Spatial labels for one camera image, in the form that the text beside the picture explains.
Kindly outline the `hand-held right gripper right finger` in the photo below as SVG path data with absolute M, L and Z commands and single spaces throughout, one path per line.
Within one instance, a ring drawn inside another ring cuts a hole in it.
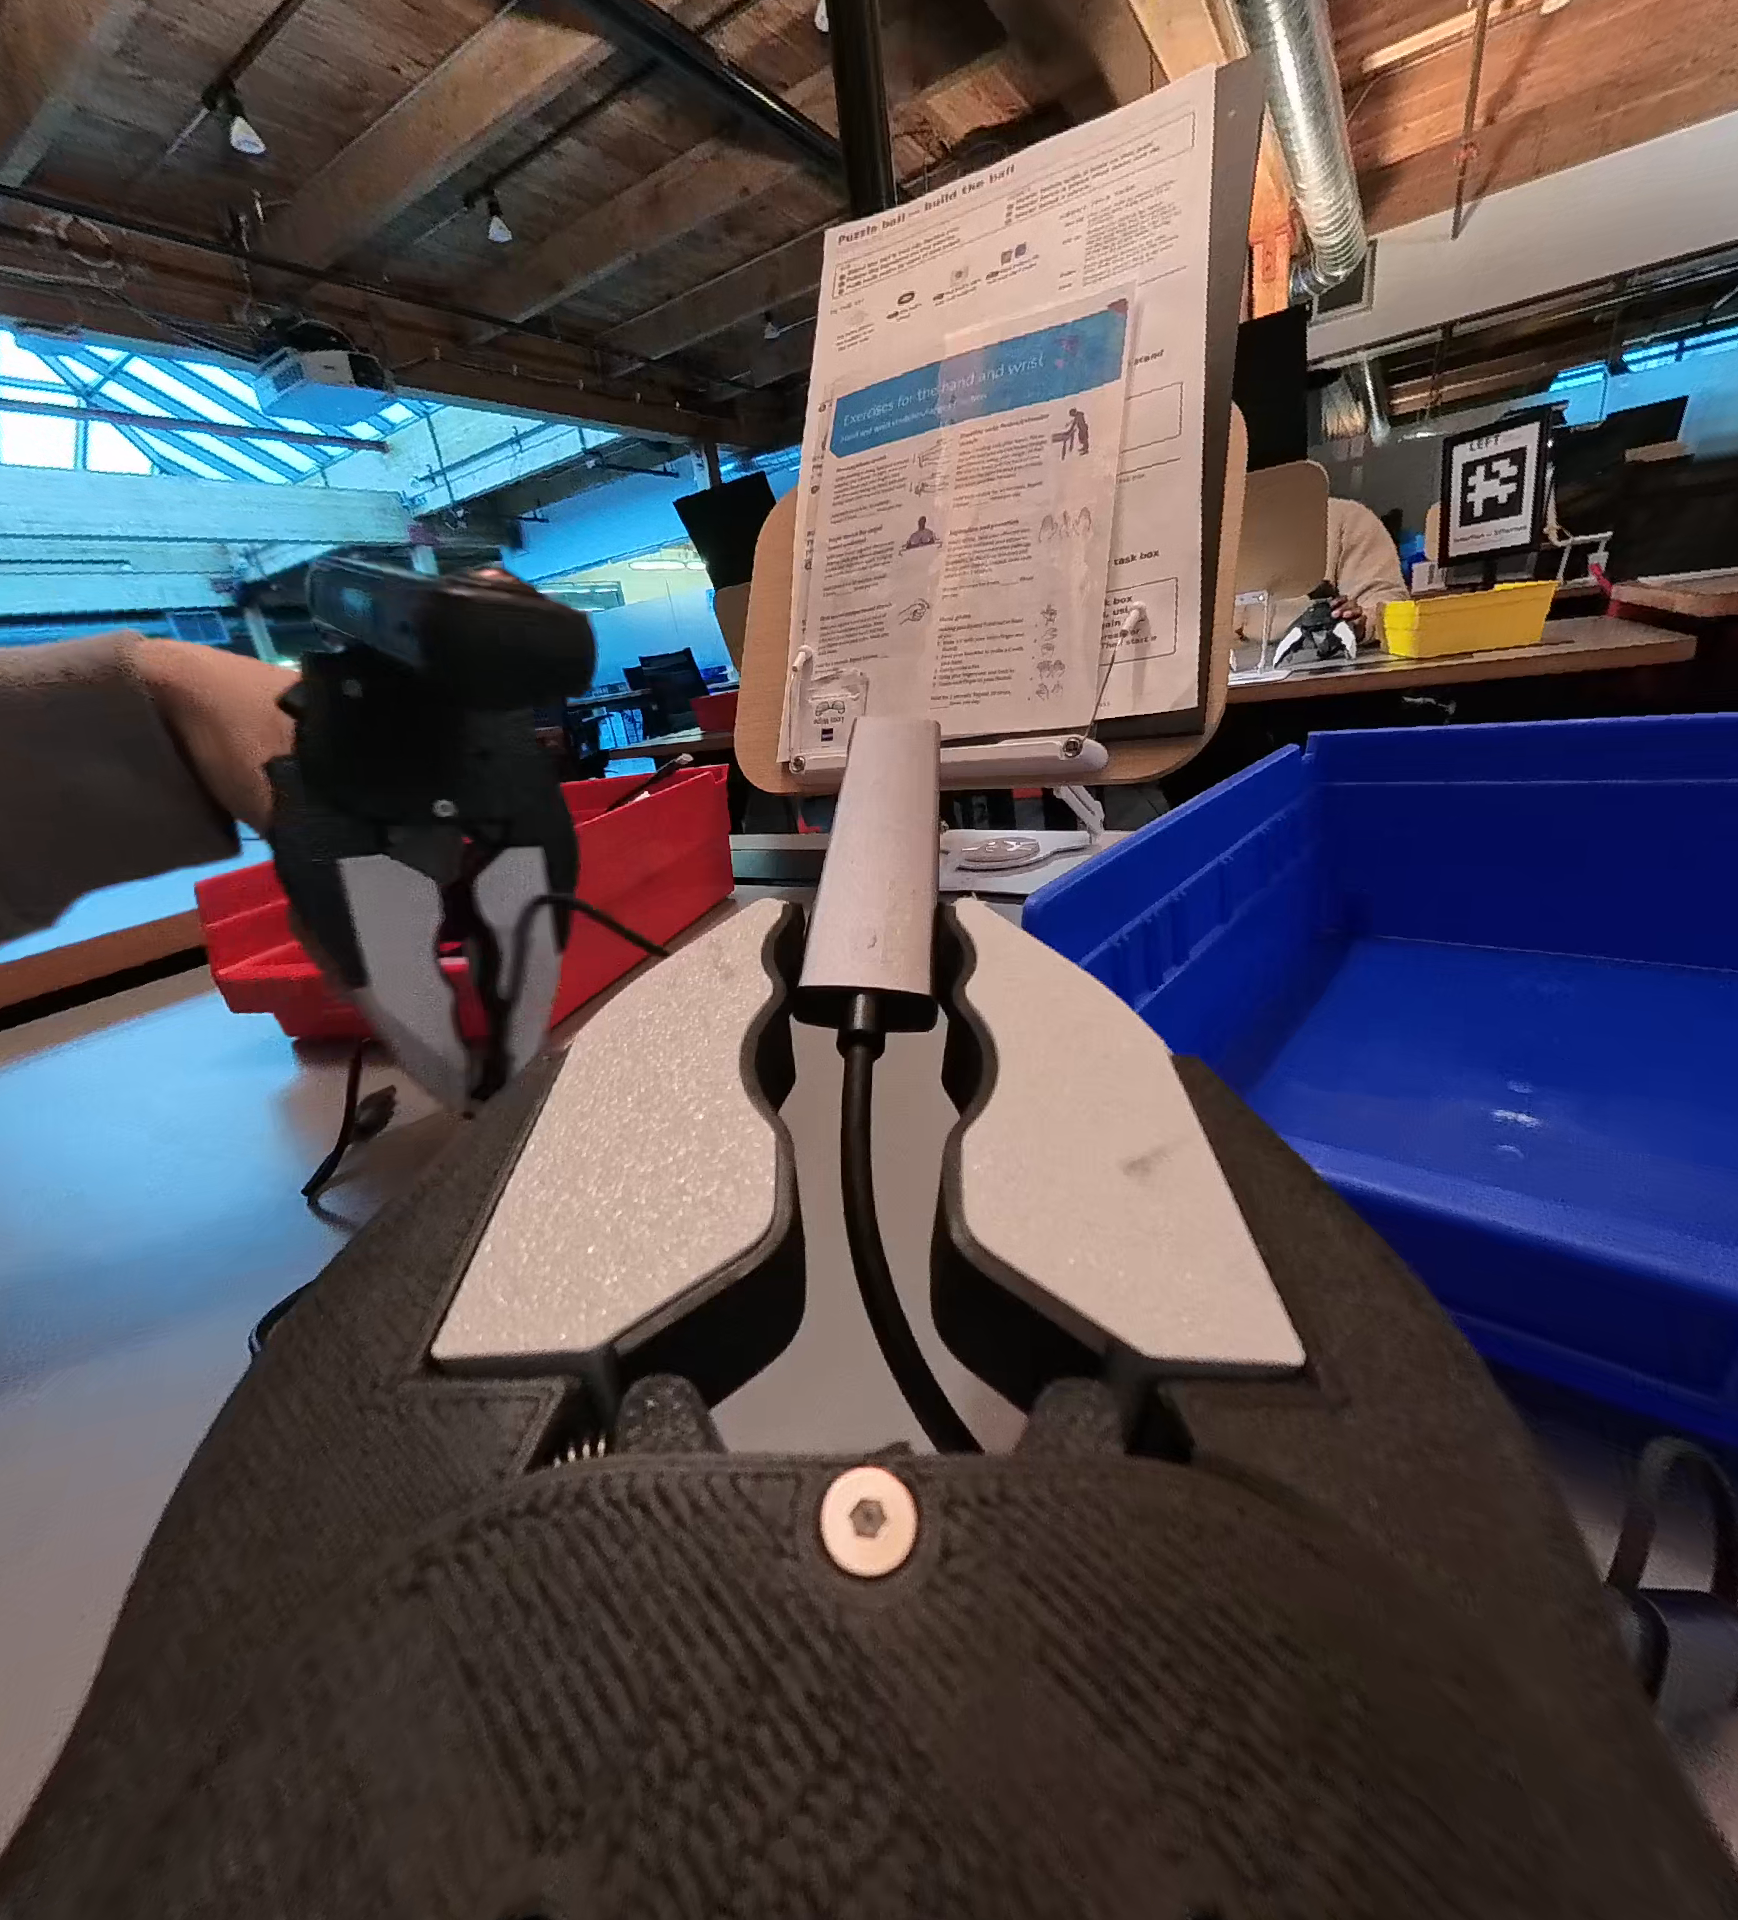
M 1266 1268 L 1168 1043 L 989 904 L 944 916 L 973 1035 L 944 1199 L 968 1268 L 1105 1374 L 1301 1374 Z

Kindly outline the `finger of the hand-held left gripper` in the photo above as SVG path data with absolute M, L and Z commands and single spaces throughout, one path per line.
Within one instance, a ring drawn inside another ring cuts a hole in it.
M 482 1015 L 473 1090 L 504 1090 L 537 1058 L 564 973 L 548 851 L 511 846 L 473 879 L 471 978 Z
M 396 855 L 348 855 L 335 872 L 360 970 L 351 997 L 422 1091 L 448 1111 L 473 1113 L 477 1051 L 438 950 L 465 856 L 424 855 L 410 865 Z

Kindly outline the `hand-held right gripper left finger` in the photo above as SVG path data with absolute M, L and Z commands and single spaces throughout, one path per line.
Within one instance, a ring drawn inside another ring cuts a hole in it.
M 808 1307 L 784 1104 L 808 914 L 762 898 L 631 978 L 557 1073 L 430 1363 L 448 1378 L 754 1379 Z

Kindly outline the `person's left forearm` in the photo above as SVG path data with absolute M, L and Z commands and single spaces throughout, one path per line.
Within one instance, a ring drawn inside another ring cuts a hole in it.
M 0 946 L 88 893 L 227 858 L 239 831 L 133 634 L 0 648 Z

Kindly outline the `grey desk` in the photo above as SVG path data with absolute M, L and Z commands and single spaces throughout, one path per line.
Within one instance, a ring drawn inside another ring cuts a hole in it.
M 240 1378 L 251 1328 L 454 1137 L 392 1073 L 394 1125 L 324 1211 L 300 1186 L 342 1107 L 335 1051 L 296 1051 L 233 1015 L 204 968 L 0 1028 L 0 1848 L 79 1714 L 136 1562 Z M 941 1032 L 878 1069 L 882 1229 L 930 1363 L 983 1446 L 1019 1416 L 923 1326 L 933 1195 L 951 1119 Z M 785 1117 L 810 1229 L 810 1307 L 790 1350 L 725 1402 L 736 1448 L 921 1446 L 868 1331 L 847 1249 L 827 1038 L 798 1042 Z M 1721 1454 L 1738 1491 L 1738 1456 Z M 1738 1715 L 1686 1747 L 1738 1851 Z

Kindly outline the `person's left hand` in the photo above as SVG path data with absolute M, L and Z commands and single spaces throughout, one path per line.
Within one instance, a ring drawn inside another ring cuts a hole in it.
M 298 672 L 162 636 L 133 636 L 131 657 L 202 788 L 233 820 L 266 837 L 268 768 L 293 752 L 294 718 L 282 702 Z

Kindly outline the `red plastic bin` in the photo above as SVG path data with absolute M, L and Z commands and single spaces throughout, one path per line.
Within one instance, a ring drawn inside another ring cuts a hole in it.
M 577 894 L 662 943 L 703 919 L 734 891 L 727 777 L 723 765 L 694 765 L 637 798 L 628 797 L 630 777 L 569 784 Z M 199 881 L 195 903 L 206 963 L 230 1011 L 268 1015 L 293 1042 L 373 1035 L 293 934 L 271 862 Z

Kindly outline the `white ceiling projector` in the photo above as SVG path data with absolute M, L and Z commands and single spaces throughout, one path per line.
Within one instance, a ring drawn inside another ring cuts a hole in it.
M 356 348 L 277 348 L 253 374 L 259 410 L 275 420 L 348 431 L 392 402 L 378 358 Z

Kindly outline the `blue plastic bin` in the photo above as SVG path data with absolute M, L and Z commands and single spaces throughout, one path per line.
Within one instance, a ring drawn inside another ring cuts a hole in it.
M 1738 1451 L 1738 715 L 1315 733 L 1024 924 L 1483 1356 Z

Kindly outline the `printed exercise sheet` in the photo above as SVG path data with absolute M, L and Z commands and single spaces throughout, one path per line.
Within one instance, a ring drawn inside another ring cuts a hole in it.
M 1107 683 L 1136 288 L 1112 285 L 835 377 L 802 516 L 781 743 L 866 717 L 947 744 L 1078 733 Z

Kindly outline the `long wooden table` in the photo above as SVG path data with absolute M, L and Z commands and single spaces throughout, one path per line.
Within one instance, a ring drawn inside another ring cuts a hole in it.
M 1617 617 L 1552 620 L 1533 644 L 1496 646 L 1428 658 L 1370 654 L 1354 662 L 1276 668 L 1229 680 L 1227 706 L 1286 705 L 1366 692 L 1419 694 L 1449 685 L 1600 674 L 1674 667 L 1699 657 L 1686 632 Z

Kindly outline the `dark grey adapter with loop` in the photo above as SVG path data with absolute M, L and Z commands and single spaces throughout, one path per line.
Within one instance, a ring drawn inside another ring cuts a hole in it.
M 1713 1557 L 1705 1587 L 1649 1584 L 1676 1480 L 1701 1496 L 1706 1512 Z M 1738 1497 L 1705 1448 L 1661 1435 L 1641 1451 L 1604 1596 L 1631 1668 L 1667 1729 L 1694 1733 L 1738 1711 Z

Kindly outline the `black pillar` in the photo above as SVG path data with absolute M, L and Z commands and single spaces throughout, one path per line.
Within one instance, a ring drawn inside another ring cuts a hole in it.
M 827 3 L 840 146 L 853 218 L 898 207 L 878 3 Z

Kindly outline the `black and white tag sign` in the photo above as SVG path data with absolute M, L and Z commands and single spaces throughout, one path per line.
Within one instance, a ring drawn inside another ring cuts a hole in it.
M 1496 562 L 1543 545 L 1552 426 L 1555 412 L 1538 406 L 1445 436 L 1435 540 L 1442 568 Z

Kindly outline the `silver ventilation duct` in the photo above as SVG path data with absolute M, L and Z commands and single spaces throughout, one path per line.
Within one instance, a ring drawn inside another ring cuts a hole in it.
M 1366 264 L 1367 229 L 1347 110 L 1324 3 L 1235 3 L 1249 52 L 1263 69 L 1274 127 L 1305 249 L 1291 267 L 1291 301 L 1315 301 Z

